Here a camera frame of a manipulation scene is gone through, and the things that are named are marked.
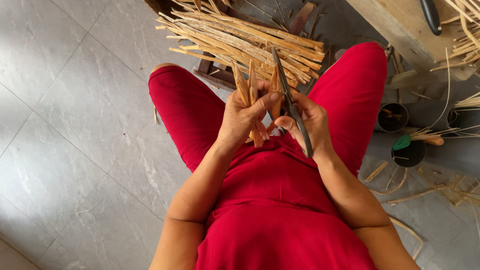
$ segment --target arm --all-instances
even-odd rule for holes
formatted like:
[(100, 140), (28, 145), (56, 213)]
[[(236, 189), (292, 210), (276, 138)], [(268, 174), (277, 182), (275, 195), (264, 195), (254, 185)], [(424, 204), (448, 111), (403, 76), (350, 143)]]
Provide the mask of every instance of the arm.
[[(326, 110), (302, 94), (293, 94), (313, 147), (325, 188), (338, 212), (369, 250), (379, 270), (419, 269), (403, 247), (395, 227), (378, 200), (342, 162), (333, 150)], [(287, 129), (304, 147), (295, 121), (279, 117), (276, 125)]]
[(279, 99), (268, 94), (249, 108), (238, 91), (230, 94), (215, 143), (170, 203), (150, 270), (193, 269), (204, 224), (215, 204), (233, 155), (245, 143), (256, 120)]

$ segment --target fingernail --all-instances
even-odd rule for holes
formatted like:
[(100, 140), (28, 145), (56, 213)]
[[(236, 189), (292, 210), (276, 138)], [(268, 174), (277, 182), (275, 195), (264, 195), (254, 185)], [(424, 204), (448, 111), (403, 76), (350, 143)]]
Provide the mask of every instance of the fingernail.
[(280, 95), (278, 93), (273, 93), (271, 96), (270, 96), (270, 100), (271, 101), (276, 101), (278, 100), (278, 98), (280, 97)]

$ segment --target scissors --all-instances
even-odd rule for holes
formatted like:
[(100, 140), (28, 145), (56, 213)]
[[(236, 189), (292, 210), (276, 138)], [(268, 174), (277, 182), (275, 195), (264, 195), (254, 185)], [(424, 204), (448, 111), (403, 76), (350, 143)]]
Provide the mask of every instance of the scissors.
[(283, 95), (285, 97), (285, 102), (283, 104), (283, 109), (288, 112), (288, 115), (295, 119), (295, 122), (297, 123), (297, 127), (299, 128), (301, 135), (303, 137), (303, 141), (305, 142), (305, 148), (303, 149), (303, 153), (307, 158), (311, 158), (313, 155), (313, 149), (312, 149), (312, 143), (310, 141), (310, 137), (308, 136), (307, 129), (305, 128), (305, 125), (303, 124), (303, 121), (299, 115), (299, 112), (297, 111), (297, 107), (295, 104), (293, 104), (293, 97), (292, 93), (290, 92), (290, 86), (288, 85), (287, 82), (287, 77), (285, 77), (285, 71), (283, 70), (282, 67), (282, 62), (280, 61), (280, 58), (278, 57), (278, 54), (276, 53), (276, 50), (274, 47), (272, 48), (272, 55), (273, 55), (273, 61), (275, 65), (278, 65), (279, 71), (280, 71), (280, 85), (282, 86), (283, 90)]

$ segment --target person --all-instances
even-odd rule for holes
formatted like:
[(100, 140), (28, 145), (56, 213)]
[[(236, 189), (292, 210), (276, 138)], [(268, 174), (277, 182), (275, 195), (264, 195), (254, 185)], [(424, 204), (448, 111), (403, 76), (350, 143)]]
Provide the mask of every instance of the person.
[(308, 97), (293, 94), (312, 142), (307, 159), (288, 116), (275, 121), (286, 135), (245, 143), (278, 93), (246, 108), (234, 91), (225, 104), (187, 70), (155, 67), (152, 101), (192, 175), (172, 199), (150, 269), (419, 269), (357, 179), (386, 72), (384, 50), (362, 43)]

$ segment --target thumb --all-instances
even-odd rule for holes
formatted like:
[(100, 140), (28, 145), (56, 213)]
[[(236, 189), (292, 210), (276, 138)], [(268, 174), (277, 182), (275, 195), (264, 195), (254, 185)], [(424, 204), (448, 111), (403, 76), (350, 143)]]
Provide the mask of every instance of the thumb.
[(247, 108), (248, 115), (253, 118), (258, 118), (260, 115), (265, 113), (268, 108), (271, 108), (273, 104), (280, 98), (278, 93), (268, 93), (265, 96), (259, 98), (255, 104)]
[(289, 116), (280, 116), (275, 120), (275, 125), (281, 126), (284, 129), (288, 130), (293, 137), (300, 137), (301, 133), (295, 119)]

